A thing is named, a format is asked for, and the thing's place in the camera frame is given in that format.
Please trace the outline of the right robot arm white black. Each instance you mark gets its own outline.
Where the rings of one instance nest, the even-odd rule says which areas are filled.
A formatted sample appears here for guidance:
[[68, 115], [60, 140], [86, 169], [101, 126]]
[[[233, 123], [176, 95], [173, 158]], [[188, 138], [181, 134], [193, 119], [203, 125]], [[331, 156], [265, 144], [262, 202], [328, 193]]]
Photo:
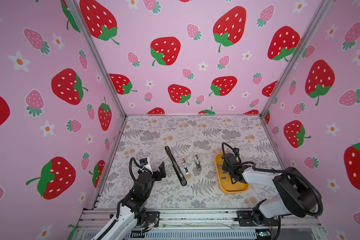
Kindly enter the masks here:
[[274, 217], [294, 215], [319, 217], [324, 206], [320, 192], [294, 167], [285, 170], [261, 169], [256, 163], [241, 160], [238, 148], [222, 143], [222, 171], [228, 184], [257, 184], [275, 189], [279, 197], [260, 201], [252, 208], [250, 219], [263, 226]]

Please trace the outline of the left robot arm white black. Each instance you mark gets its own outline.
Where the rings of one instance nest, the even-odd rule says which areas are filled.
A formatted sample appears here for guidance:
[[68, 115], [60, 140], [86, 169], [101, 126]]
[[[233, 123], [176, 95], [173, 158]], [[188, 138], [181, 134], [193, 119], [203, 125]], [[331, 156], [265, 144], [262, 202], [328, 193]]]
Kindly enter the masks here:
[[153, 171], [150, 158], [137, 161], [132, 157], [129, 161], [129, 173], [133, 187], [118, 202], [117, 211], [108, 223], [93, 237], [94, 240], [123, 240], [135, 227], [142, 226], [146, 218], [146, 204], [154, 183], [167, 176], [165, 163]]

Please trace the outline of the pink white small stapler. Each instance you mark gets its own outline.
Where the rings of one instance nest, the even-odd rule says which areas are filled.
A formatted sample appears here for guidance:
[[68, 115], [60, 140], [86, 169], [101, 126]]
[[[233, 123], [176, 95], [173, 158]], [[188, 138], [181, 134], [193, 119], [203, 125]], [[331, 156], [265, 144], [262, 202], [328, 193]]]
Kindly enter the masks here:
[[186, 161], [186, 157], [182, 157], [182, 164], [183, 164], [184, 173], [188, 175], [190, 172]]

